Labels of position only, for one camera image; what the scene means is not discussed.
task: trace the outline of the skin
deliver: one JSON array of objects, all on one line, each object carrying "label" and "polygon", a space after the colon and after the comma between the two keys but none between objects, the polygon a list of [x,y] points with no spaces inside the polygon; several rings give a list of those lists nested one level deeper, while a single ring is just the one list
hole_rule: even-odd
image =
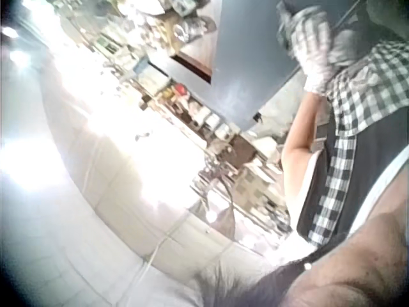
[{"label": "skin", "polygon": [[325,97],[306,93],[289,131],[281,156],[284,190],[288,202],[293,202],[300,192],[312,155],[311,145],[315,138],[317,115],[325,102]]},{"label": "skin", "polygon": [[[295,197],[300,190],[323,101],[323,97],[307,93],[290,130],[282,157],[287,197]],[[382,306],[401,293],[408,274],[408,178],[406,165],[382,194],[365,225],[301,274],[283,306]]]}]

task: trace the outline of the dark hair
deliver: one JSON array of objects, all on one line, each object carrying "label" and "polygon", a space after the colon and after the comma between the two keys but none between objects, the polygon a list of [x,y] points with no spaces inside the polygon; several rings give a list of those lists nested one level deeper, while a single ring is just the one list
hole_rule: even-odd
[{"label": "dark hair", "polygon": [[346,235],[337,235],[326,245],[303,259],[283,265],[268,273],[254,284],[246,283],[236,276],[226,274],[221,266],[214,276],[198,274],[195,277],[199,285],[203,307],[275,307],[286,295],[291,284],[305,271],[305,264],[311,264],[337,247]]}]

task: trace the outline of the dark blue panel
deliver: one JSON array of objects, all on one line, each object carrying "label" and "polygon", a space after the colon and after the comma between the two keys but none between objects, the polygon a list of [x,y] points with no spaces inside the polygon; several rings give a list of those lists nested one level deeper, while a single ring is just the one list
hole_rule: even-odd
[{"label": "dark blue panel", "polygon": [[[209,107],[242,126],[297,66],[278,44],[279,0],[223,0]],[[355,0],[289,0],[301,10],[320,5],[336,24]]]}]

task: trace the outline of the black top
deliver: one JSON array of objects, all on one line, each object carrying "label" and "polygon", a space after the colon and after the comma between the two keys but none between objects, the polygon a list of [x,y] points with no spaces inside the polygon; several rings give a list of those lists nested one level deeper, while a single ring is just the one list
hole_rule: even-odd
[{"label": "black top", "polygon": [[[334,235],[348,233],[369,190],[394,158],[408,144],[409,107],[372,124],[357,135],[357,147],[350,185]],[[331,110],[328,136],[315,166],[313,179],[297,224],[297,232],[305,239],[313,225],[327,171],[334,153],[336,123]]]}]

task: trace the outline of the bright light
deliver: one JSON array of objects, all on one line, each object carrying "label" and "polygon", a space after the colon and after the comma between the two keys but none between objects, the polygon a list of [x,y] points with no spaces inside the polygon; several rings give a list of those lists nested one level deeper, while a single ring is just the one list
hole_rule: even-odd
[{"label": "bright light", "polygon": [[27,67],[30,64],[30,56],[22,51],[11,51],[10,59],[21,68]]},{"label": "bright light", "polygon": [[8,143],[0,156],[0,169],[27,190],[59,184],[65,174],[55,144],[46,139]]},{"label": "bright light", "polygon": [[214,222],[216,222],[217,220],[217,213],[214,211],[208,211],[206,212],[206,219],[207,221],[212,224]]},{"label": "bright light", "polygon": [[35,7],[35,3],[33,0],[23,0],[21,4],[23,4],[23,6],[25,6],[29,10],[32,10]]},{"label": "bright light", "polygon": [[14,29],[11,28],[11,27],[4,27],[4,28],[2,28],[2,29],[1,29],[1,32],[2,32],[4,35],[6,35],[6,36],[8,36],[8,37],[10,37],[10,38],[17,38],[17,37],[19,37],[19,34],[17,33],[17,31],[14,30]]},{"label": "bright light", "polygon": [[239,241],[239,243],[243,244],[249,249],[252,249],[256,245],[257,239],[252,235],[246,235],[242,240]]}]

